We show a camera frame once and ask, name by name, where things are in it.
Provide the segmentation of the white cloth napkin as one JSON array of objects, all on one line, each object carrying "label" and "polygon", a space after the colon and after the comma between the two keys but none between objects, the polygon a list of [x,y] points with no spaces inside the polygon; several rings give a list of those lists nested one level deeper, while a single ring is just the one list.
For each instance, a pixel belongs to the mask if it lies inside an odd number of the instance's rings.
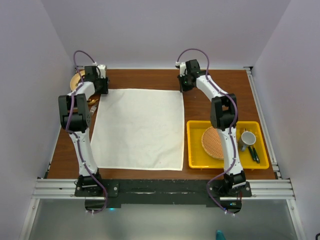
[{"label": "white cloth napkin", "polygon": [[101,95],[90,140],[99,168],[181,171],[184,141],[178,90],[111,89]]}]

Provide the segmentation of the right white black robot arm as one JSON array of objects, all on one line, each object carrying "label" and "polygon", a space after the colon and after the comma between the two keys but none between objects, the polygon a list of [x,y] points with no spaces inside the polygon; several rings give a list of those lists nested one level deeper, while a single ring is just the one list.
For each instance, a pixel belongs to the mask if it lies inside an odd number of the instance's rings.
[{"label": "right white black robot arm", "polygon": [[177,78],[180,92],[184,93],[197,88],[211,102],[210,122],[219,135],[223,152],[222,190],[227,196],[233,197],[246,185],[236,139],[238,122],[236,96],[222,90],[207,71],[200,69],[196,59],[186,62],[177,61],[175,67],[179,69]]}]

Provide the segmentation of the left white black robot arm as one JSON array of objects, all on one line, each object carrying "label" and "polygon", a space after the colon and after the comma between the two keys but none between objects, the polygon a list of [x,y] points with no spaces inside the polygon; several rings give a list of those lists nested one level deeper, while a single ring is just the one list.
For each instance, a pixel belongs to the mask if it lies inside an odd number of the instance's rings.
[{"label": "left white black robot arm", "polygon": [[59,119],[73,145],[78,161],[76,190],[89,196],[107,196],[90,143],[92,114],[87,101],[95,94],[107,94],[106,66],[93,63],[84,67],[80,82],[72,92],[58,97]]}]

